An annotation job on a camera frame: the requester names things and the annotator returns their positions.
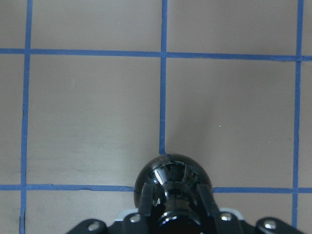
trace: gray floor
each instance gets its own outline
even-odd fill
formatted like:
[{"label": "gray floor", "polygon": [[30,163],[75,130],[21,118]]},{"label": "gray floor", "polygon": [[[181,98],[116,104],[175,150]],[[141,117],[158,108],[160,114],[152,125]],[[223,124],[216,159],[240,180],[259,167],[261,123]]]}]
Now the gray floor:
[{"label": "gray floor", "polygon": [[204,167],[220,207],[311,233],[302,2],[0,0],[0,234],[112,224],[163,145]]}]

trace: gray tile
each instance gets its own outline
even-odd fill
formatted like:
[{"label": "gray tile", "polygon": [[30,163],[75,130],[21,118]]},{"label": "gray tile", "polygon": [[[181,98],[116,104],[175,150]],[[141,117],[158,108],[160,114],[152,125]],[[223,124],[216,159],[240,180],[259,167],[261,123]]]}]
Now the gray tile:
[{"label": "gray tile", "polygon": [[297,1],[169,0],[168,51],[295,54]]},{"label": "gray tile", "polygon": [[304,1],[302,54],[312,55],[312,1]]},{"label": "gray tile", "polygon": [[236,209],[255,225],[259,219],[276,217],[292,223],[291,194],[214,194],[218,206]]},{"label": "gray tile", "polygon": [[23,56],[0,55],[0,184],[20,183]]},{"label": "gray tile", "polygon": [[0,0],[0,48],[24,48],[25,0]]},{"label": "gray tile", "polygon": [[292,187],[292,62],[168,59],[166,152],[216,187]]},{"label": "gray tile", "polygon": [[298,197],[298,229],[304,233],[312,230],[312,194],[299,194]]},{"label": "gray tile", "polygon": [[299,131],[299,186],[312,187],[312,63],[303,62],[301,67],[301,101]]},{"label": "gray tile", "polygon": [[160,50],[161,1],[34,0],[32,47]]},{"label": "gray tile", "polygon": [[0,207],[0,233],[19,233],[20,192],[0,191]]},{"label": "gray tile", "polygon": [[32,56],[29,93],[29,183],[133,186],[158,155],[158,58]]},{"label": "gray tile", "polygon": [[110,226],[120,211],[131,208],[132,192],[29,191],[26,234],[66,233],[89,218]]}]

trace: metal screw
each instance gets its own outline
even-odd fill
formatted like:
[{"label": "metal screw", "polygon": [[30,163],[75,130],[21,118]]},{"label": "metal screw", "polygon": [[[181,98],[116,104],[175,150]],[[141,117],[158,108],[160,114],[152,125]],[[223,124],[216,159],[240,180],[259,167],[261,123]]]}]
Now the metal screw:
[{"label": "metal screw", "polygon": [[267,219],[264,221],[263,225],[267,229],[276,229],[276,222],[274,220]]},{"label": "metal screw", "polygon": [[100,227],[99,225],[99,222],[97,221],[94,221],[93,223],[91,223],[89,226],[88,226],[88,231],[95,231],[96,229],[98,229]]},{"label": "metal screw", "polygon": [[232,220],[232,215],[231,215],[231,213],[222,213],[221,214],[221,219],[223,221],[231,221]]},{"label": "metal screw", "polygon": [[140,214],[135,214],[134,216],[130,217],[130,222],[132,223],[137,223],[141,220]]}]

